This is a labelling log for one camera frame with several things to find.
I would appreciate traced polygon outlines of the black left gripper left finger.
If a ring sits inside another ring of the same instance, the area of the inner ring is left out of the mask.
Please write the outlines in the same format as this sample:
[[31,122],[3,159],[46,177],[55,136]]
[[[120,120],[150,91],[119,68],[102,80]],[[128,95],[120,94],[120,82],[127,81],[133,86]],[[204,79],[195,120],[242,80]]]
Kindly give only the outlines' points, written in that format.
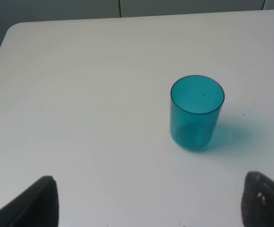
[[0,227],[57,227],[59,196],[52,176],[43,176],[0,209]]

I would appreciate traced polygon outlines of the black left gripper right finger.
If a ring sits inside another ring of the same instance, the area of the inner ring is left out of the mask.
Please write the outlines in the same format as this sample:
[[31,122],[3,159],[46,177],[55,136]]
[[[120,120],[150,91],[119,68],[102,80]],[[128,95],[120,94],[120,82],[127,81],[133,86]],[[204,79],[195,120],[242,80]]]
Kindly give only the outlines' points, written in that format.
[[261,172],[246,174],[241,216],[245,227],[274,227],[274,181]]

